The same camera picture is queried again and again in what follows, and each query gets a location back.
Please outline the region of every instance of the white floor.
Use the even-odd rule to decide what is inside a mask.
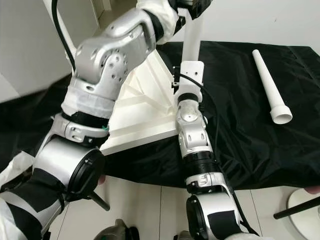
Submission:
[[[275,240],[303,240],[288,218],[273,218],[285,209],[295,189],[283,186],[236,194],[251,227],[259,234]],[[141,240],[173,240],[174,235],[188,230],[185,189],[107,177],[107,183],[95,191],[110,203],[111,210],[106,212],[91,200],[72,202],[51,225],[51,240],[93,240],[118,218],[127,226],[137,226]]]

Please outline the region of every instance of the white pole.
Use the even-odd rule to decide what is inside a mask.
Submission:
[[[182,62],[183,61],[198,61],[201,32],[203,27],[203,14],[195,20],[192,20],[189,11],[183,14],[185,16],[185,32],[182,49]]]
[[[49,13],[49,16],[50,16],[52,22],[54,22],[53,17],[52,17],[52,12],[51,12],[52,0],[43,0],[43,3],[45,5],[46,10]],[[62,20],[61,15],[60,15],[58,10],[57,10],[57,17],[58,17],[58,21],[59,21],[59,25],[60,25],[62,34],[63,34],[63,36],[65,38],[66,44],[68,45],[68,47],[69,47],[69,49],[71,51],[71,54],[74,57],[76,55],[77,49],[76,49],[74,43],[72,42],[72,39],[71,39],[71,37],[69,35],[69,32],[68,32],[68,30],[66,28],[66,25],[65,25],[64,21]]]
[[[252,52],[256,67],[271,107],[271,117],[276,124],[286,124],[291,121],[292,113],[287,107],[277,89],[277,86],[258,50]]]

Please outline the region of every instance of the white wall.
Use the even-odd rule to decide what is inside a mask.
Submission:
[[[75,44],[97,29],[90,0],[60,0],[59,8]],[[47,88],[70,72],[43,1],[0,0],[0,96],[8,91],[4,84],[10,83],[23,96]],[[17,94],[5,96],[0,102]]]
[[[320,54],[320,0],[213,0],[201,39],[310,46]]]

